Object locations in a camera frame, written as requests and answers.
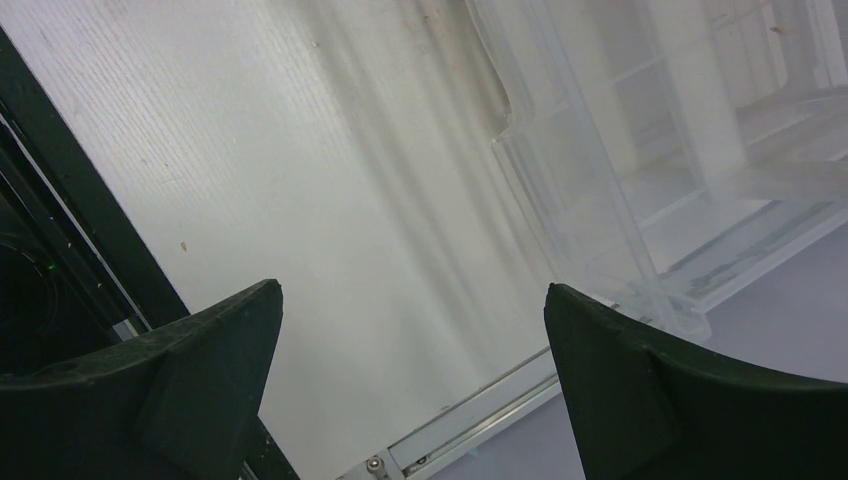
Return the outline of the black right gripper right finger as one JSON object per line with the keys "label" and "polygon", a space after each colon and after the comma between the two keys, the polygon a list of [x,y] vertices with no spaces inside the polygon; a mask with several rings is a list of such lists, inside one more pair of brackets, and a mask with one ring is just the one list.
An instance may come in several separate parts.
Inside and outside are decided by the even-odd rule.
{"label": "black right gripper right finger", "polygon": [[544,322],[589,479],[843,479],[847,387],[737,360],[565,284]]}

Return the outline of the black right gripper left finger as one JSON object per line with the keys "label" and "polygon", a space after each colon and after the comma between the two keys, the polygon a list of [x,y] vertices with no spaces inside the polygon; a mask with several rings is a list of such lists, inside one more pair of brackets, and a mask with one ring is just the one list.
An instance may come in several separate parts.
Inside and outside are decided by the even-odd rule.
{"label": "black right gripper left finger", "polygon": [[283,320],[274,279],[1,380],[5,479],[236,479]]}

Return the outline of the white plastic drawer organizer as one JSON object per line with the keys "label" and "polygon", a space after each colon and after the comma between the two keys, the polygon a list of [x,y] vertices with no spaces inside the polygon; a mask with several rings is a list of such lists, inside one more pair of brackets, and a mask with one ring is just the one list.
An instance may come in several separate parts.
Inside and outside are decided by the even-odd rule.
{"label": "white plastic drawer organizer", "polygon": [[472,1],[562,282],[692,342],[847,220],[843,1]]}

